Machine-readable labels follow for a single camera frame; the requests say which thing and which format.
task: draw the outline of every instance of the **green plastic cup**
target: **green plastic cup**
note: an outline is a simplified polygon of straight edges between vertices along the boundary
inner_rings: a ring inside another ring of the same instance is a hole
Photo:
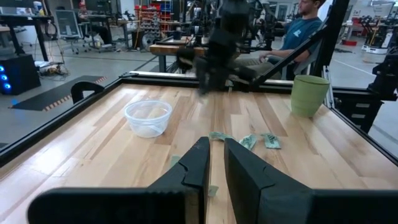
[[[291,106],[293,114],[312,117],[321,107],[330,82],[312,75],[296,75],[294,78]]]

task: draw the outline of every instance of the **floor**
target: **floor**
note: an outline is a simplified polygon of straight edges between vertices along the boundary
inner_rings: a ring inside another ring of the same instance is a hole
[[[273,44],[277,49],[280,41]],[[361,51],[361,44],[357,47],[347,48],[353,53],[335,53],[331,61],[330,70],[333,86],[362,87],[366,88],[373,82],[374,75],[371,71],[378,62],[382,62],[383,55],[369,55]],[[107,85],[125,72],[137,70],[149,72],[157,65],[157,58],[149,52],[84,52],[78,55],[71,51],[65,52],[62,57],[59,47],[56,44],[46,43],[47,53],[50,60],[60,62],[64,59],[65,67],[70,75],[62,81],[41,80],[42,86],[18,96],[0,95],[0,147],[12,143],[21,137],[29,134],[45,122],[58,116],[60,113],[72,106],[68,100],[50,111],[30,111],[9,109],[11,105],[29,99],[35,95],[48,91],[56,86],[62,85],[83,75],[94,75],[106,77],[101,85]],[[24,47],[28,54],[34,55],[36,60],[42,60],[39,47]],[[258,52],[241,57],[257,57]],[[167,63],[171,64],[174,57],[167,57]],[[391,124],[398,123],[398,117],[391,111],[398,111],[397,102],[386,102],[370,131],[370,135],[379,141],[386,149],[398,156],[398,126]]]

